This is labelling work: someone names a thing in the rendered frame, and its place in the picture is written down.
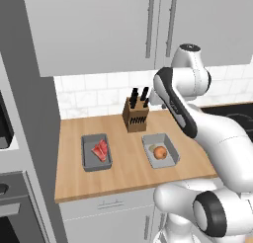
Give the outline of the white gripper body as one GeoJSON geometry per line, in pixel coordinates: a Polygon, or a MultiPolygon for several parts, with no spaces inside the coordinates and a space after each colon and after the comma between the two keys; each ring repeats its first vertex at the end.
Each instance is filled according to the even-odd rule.
{"type": "Polygon", "coordinates": [[[160,97],[156,94],[154,90],[150,91],[148,98],[151,106],[160,106],[163,104],[163,101],[160,99],[160,97]]]}

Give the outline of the grey container with onion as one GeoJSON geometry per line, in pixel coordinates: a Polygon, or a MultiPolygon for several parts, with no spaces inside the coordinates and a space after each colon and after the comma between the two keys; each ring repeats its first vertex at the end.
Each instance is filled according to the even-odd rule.
{"type": "Polygon", "coordinates": [[[180,161],[180,155],[166,133],[144,135],[142,137],[142,144],[148,161],[153,169],[174,167],[180,161]],[[156,147],[164,146],[166,148],[167,156],[165,159],[158,160],[154,157],[153,152],[148,150],[149,146],[152,144],[156,144],[156,147]]]}

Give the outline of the orange onion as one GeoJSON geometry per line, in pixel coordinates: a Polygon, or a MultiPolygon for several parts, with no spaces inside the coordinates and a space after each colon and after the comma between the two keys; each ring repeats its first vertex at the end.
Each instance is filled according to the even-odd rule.
{"type": "Polygon", "coordinates": [[[165,159],[167,156],[167,150],[164,146],[157,146],[153,150],[154,157],[158,160],[165,159]]]}

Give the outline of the red raw steak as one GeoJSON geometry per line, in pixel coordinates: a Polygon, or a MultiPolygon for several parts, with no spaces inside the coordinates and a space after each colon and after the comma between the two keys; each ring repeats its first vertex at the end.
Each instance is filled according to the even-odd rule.
{"type": "Polygon", "coordinates": [[[92,149],[92,152],[102,161],[105,162],[108,154],[108,145],[104,139],[101,139],[98,144],[92,149]]]}

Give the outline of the grey container with steak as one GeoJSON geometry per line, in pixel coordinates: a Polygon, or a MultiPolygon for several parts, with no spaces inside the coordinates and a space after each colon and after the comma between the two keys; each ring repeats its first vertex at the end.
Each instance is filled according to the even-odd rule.
{"type": "Polygon", "coordinates": [[[81,137],[82,148],[82,164],[86,172],[95,172],[100,170],[107,170],[112,167],[113,159],[111,155],[108,137],[105,133],[83,135],[81,137]],[[105,161],[102,162],[100,158],[92,151],[100,140],[104,140],[107,144],[107,155],[105,161]]]}

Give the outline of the wooden knife block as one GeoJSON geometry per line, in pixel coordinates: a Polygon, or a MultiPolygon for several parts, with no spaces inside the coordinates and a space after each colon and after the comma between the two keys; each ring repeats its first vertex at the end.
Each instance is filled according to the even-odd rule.
{"type": "Polygon", "coordinates": [[[123,120],[128,132],[146,131],[149,108],[143,106],[144,102],[137,99],[135,107],[130,107],[129,98],[126,98],[123,110],[123,120]]]}

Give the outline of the black hob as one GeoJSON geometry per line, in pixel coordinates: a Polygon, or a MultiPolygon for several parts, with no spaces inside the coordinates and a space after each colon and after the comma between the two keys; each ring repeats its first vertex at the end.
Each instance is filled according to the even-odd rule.
{"type": "Polygon", "coordinates": [[[253,103],[201,107],[206,114],[230,118],[239,123],[253,142],[253,103]]]}

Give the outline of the wide grey upper cupboard door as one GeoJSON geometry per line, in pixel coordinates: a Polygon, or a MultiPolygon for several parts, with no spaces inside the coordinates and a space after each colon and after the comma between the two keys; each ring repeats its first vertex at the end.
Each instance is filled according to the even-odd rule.
{"type": "Polygon", "coordinates": [[[148,0],[25,0],[40,75],[152,69],[159,1],[145,58],[148,0]]]}

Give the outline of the tall grey appliance housing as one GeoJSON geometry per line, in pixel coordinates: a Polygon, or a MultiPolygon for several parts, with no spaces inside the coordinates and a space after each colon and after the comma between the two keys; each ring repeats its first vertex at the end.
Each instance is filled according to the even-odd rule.
{"type": "Polygon", "coordinates": [[[27,172],[46,243],[68,243],[54,201],[60,116],[54,82],[42,78],[24,0],[0,0],[0,53],[15,101],[16,162],[27,172]]]}

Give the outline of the grey drawer front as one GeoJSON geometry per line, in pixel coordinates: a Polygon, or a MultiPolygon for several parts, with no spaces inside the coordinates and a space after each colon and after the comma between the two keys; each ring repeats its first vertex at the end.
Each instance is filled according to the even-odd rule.
{"type": "Polygon", "coordinates": [[[63,202],[59,205],[62,218],[64,220],[80,218],[85,216],[97,215],[101,213],[114,212],[119,210],[128,210],[131,208],[145,207],[153,204],[154,189],[133,191],[110,196],[63,202]],[[124,202],[124,205],[111,207],[107,209],[97,209],[98,204],[112,203],[115,200],[124,202]]]}

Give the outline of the grey lower cupboard door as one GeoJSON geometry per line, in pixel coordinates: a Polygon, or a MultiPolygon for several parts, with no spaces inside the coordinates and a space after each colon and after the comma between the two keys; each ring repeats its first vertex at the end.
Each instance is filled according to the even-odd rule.
{"type": "Polygon", "coordinates": [[[148,243],[144,240],[145,217],[153,205],[63,220],[68,243],[148,243]]]}

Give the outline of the built-in microwave oven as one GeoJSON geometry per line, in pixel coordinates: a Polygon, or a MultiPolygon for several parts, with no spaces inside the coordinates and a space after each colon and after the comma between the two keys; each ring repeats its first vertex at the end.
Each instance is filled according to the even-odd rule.
{"type": "Polygon", "coordinates": [[[4,103],[2,93],[0,92],[0,149],[10,147],[14,137],[14,130],[4,103]]]}

